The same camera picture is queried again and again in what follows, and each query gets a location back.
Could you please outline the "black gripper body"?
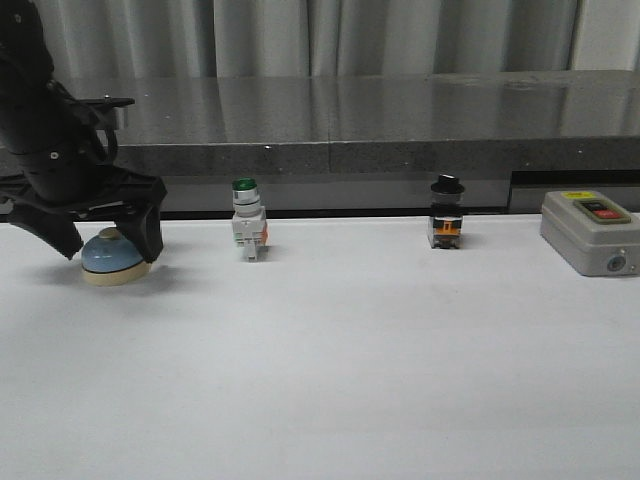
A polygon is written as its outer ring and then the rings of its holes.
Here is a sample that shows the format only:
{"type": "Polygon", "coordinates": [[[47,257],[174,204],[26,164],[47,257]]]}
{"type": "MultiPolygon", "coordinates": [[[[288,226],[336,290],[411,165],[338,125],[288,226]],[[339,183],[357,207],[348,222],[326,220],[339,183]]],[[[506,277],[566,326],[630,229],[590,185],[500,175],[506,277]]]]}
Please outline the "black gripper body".
{"type": "Polygon", "coordinates": [[[1,97],[1,142],[19,171],[1,179],[2,219],[129,220],[157,213],[167,190],[154,176],[115,163],[128,97],[1,97]]]}

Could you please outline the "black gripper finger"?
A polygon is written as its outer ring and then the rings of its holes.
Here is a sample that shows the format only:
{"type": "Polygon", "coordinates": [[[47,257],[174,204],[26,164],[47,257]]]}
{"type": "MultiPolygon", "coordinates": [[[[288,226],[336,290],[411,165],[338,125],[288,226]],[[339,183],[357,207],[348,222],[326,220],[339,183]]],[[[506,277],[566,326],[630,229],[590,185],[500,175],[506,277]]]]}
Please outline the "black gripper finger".
{"type": "Polygon", "coordinates": [[[83,247],[83,240],[74,223],[63,216],[29,205],[15,204],[7,221],[40,238],[69,260],[83,247]]]}
{"type": "Polygon", "coordinates": [[[116,205],[116,228],[133,243],[147,263],[155,262],[164,247],[160,225],[161,205],[161,200],[121,201],[116,205]]]}

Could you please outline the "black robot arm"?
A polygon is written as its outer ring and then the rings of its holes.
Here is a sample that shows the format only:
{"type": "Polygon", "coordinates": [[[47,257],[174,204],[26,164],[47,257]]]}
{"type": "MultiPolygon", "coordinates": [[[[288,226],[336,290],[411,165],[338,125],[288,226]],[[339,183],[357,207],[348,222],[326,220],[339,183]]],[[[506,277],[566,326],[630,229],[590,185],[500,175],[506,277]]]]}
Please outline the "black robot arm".
{"type": "Polygon", "coordinates": [[[10,224],[71,259],[83,241],[75,224],[111,221],[142,259],[163,250],[163,181],[116,166],[111,112],[131,98],[77,99],[54,77],[37,6],[1,4],[1,144],[20,172],[1,179],[10,224]]]}

